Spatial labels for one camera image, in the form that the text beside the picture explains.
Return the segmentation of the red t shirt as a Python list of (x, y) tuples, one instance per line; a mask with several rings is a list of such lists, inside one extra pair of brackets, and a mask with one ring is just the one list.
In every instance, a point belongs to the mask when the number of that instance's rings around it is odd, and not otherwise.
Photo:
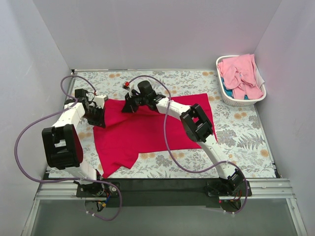
[[(119, 167), (130, 169), (140, 153), (167, 150), (163, 135), (164, 115), (146, 106), (139, 107), (136, 113), (122, 113), (124, 104), (123, 100), (106, 101), (106, 127), (93, 128), (104, 178)], [(167, 118), (166, 135), (171, 150), (200, 148), (188, 138), (182, 123), (171, 116)]]

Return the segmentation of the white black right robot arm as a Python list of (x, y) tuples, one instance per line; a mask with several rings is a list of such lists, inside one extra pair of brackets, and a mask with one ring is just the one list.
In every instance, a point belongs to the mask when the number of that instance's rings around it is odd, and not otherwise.
[(212, 166), (201, 171), (191, 171), (181, 166), (177, 161), (176, 165), (182, 170), (198, 174), (215, 168), (222, 182), (220, 188), (216, 188), (219, 195), (247, 197), (249, 195), (249, 184), (239, 167), (236, 164), (225, 160), (213, 131), (213, 125), (199, 104), (192, 106), (175, 102), (171, 97), (156, 93), (149, 81), (141, 81), (138, 90), (133, 88), (129, 82), (123, 84), (128, 91), (125, 95), (124, 113), (135, 113), (140, 106), (147, 106), (150, 110), (164, 114), (163, 135), (169, 153), (170, 147), (166, 135), (166, 122), (169, 116), (179, 120), (188, 138), (198, 144), (207, 154)]

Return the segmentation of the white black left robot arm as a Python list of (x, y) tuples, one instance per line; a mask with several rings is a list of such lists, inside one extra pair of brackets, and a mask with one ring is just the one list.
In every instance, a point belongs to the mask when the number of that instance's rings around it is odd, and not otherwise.
[(81, 119), (88, 124), (104, 128), (107, 95), (95, 95), (92, 100), (85, 89), (76, 89), (75, 96), (64, 103), (65, 111), (52, 127), (42, 130), (42, 139), (48, 166), (66, 171), (80, 189), (95, 197), (101, 196), (105, 185), (100, 173), (85, 159), (76, 127)]

